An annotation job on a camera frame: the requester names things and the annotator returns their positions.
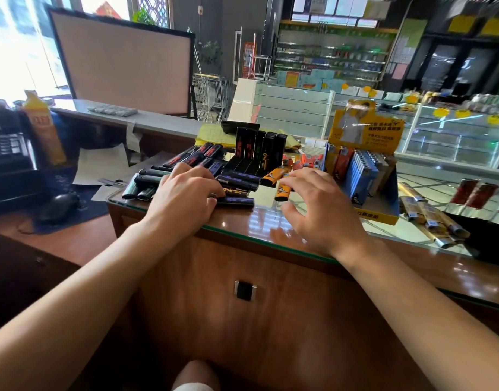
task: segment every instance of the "glass countertop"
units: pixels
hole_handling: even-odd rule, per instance
[[[441,210],[445,208],[457,188],[457,184],[407,174],[398,174],[398,181],[413,186],[429,199],[429,203]],[[296,234],[282,213],[281,206],[285,202],[280,203],[274,200],[276,190],[276,188],[260,185],[256,192],[251,192],[249,195],[255,199],[253,209],[216,209],[209,222],[204,225],[204,228],[263,245],[271,245],[303,256],[333,261],[323,253],[309,247],[306,241]],[[121,195],[122,191],[116,192],[109,197],[108,201],[144,212],[147,210],[149,205],[147,202],[124,200]],[[294,203],[302,214],[305,214],[306,204],[298,193],[292,192],[289,201]],[[484,210],[485,215],[489,217],[492,207],[495,210],[498,204],[497,201],[490,201],[487,205],[490,208]],[[433,251],[471,256],[462,245],[439,249],[416,226],[401,217],[396,225],[388,225],[363,218],[361,218],[361,221],[364,229],[374,236],[415,244]]]

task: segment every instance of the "sticker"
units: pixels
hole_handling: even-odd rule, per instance
[[[432,114],[436,118],[445,118],[448,114],[450,114],[450,110],[448,108],[436,108]]]
[[[487,118],[489,124],[499,124],[499,115],[490,115]]]
[[[459,109],[455,112],[456,118],[468,118],[471,115],[471,111],[468,109]]]
[[[416,95],[410,95],[405,98],[405,102],[409,104],[416,104],[418,103],[418,96]]]

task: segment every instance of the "wooden counter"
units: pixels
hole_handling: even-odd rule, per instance
[[[114,202],[120,235],[146,204]],[[386,243],[499,334],[498,266]],[[251,302],[235,296],[236,281],[257,287]],[[433,389],[349,273],[307,246],[280,211],[215,210],[146,275],[135,299],[167,379],[200,358],[258,389]]]

